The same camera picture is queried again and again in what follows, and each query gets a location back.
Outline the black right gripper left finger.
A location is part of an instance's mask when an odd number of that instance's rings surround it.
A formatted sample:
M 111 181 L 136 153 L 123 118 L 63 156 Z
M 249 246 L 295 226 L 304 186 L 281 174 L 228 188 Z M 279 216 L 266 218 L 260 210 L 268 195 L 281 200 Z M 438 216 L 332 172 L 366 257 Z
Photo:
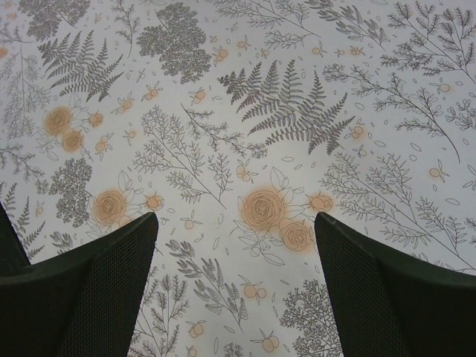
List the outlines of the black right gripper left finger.
M 32 264 L 1 213 L 1 355 L 126 356 L 157 235 L 146 213 Z

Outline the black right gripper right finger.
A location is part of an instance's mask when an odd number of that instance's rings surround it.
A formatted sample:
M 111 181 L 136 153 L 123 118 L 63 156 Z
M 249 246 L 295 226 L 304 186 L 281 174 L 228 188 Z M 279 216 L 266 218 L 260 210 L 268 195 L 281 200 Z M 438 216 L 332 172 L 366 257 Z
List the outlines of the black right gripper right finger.
M 318 253 L 345 356 L 474 356 L 475 276 L 377 242 L 327 213 Z

